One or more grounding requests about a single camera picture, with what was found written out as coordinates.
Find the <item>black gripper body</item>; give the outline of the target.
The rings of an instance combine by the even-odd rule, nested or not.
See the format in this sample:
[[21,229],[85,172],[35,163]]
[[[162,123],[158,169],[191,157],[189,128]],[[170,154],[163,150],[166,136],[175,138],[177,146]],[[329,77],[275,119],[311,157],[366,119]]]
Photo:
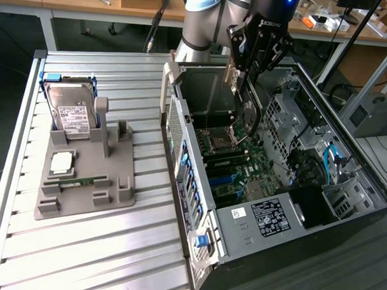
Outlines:
[[252,63],[263,54],[272,35],[288,32],[300,0],[251,0],[244,26],[253,51]]

